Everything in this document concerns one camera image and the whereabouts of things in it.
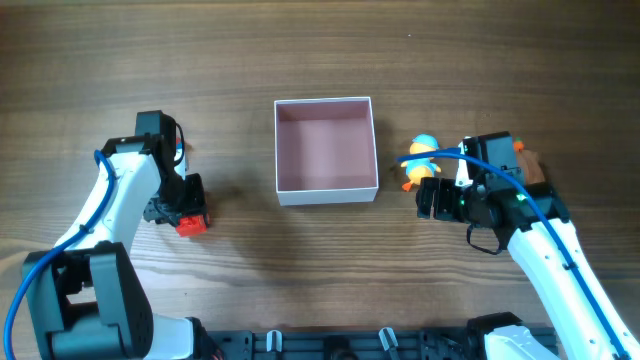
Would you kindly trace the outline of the yellow duck toy blue hat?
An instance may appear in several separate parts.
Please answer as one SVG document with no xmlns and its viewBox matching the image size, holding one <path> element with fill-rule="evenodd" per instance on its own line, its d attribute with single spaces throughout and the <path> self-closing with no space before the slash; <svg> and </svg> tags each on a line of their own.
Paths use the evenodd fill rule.
<svg viewBox="0 0 640 360">
<path fill-rule="evenodd" d="M 432 152 L 439 149 L 439 144 L 434 136 L 427 134 L 417 135 L 411 143 L 409 154 Z M 419 185 L 423 178 L 434 177 L 441 172 L 441 168 L 432 162 L 431 158 L 403 161 L 401 167 L 405 169 L 408 181 L 402 185 L 405 192 L 409 192 L 413 185 Z"/>
</svg>

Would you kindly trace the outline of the colourful puzzle cube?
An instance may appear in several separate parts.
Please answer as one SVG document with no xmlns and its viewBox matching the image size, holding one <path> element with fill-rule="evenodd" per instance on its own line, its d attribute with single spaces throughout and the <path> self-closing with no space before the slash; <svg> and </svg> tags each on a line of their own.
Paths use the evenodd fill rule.
<svg viewBox="0 0 640 360">
<path fill-rule="evenodd" d="M 185 146 L 180 138 L 176 139 L 176 154 L 174 157 L 174 170 L 182 177 L 186 177 L 188 170 L 188 158 L 185 151 Z"/>
</svg>

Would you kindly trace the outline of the red toy fire truck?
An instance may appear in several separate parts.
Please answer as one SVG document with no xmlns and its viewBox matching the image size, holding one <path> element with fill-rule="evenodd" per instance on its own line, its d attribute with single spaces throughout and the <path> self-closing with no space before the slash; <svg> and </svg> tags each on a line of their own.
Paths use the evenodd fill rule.
<svg viewBox="0 0 640 360">
<path fill-rule="evenodd" d="M 185 216 L 179 220 L 175 230 L 181 237 L 197 236 L 207 231 L 209 220 L 209 215 Z"/>
</svg>

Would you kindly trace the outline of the white box pink interior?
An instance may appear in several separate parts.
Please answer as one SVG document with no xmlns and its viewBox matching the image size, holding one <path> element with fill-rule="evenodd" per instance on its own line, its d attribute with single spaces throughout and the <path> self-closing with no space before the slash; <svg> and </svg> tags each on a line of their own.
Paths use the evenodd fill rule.
<svg viewBox="0 0 640 360">
<path fill-rule="evenodd" d="M 369 97 L 276 100 L 274 141 L 280 205 L 375 199 L 379 171 Z"/>
</svg>

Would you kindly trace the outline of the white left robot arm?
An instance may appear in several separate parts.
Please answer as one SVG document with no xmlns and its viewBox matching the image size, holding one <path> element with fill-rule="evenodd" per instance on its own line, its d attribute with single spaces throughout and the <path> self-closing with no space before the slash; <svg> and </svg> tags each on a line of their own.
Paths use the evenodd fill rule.
<svg viewBox="0 0 640 360">
<path fill-rule="evenodd" d="M 181 236 L 209 225 L 202 180 L 175 138 L 134 136 L 95 151 L 99 175 L 80 214 L 49 251 L 30 253 L 10 307 L 27 301 L 44 359 L 219 359 L 196 318 L 154 313 L 129 252 L 141 221 Z"/>
</svg>

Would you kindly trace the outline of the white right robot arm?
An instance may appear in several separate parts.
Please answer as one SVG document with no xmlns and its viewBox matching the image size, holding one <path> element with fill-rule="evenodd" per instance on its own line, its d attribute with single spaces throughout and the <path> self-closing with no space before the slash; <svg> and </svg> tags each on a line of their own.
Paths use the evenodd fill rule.
<svg viewBox="0 0 640 360">
<path fill-rule="evenodd" d="M 537 295 L 570 359 L 636 359 L 639 342 L 617 313 L 579 244 L 567 209 L 546 183 L 525 186 L 491 174 L 460 187 L 425 178 L 416 194 L 422 217 L 494 232 Z"/>
</svg>

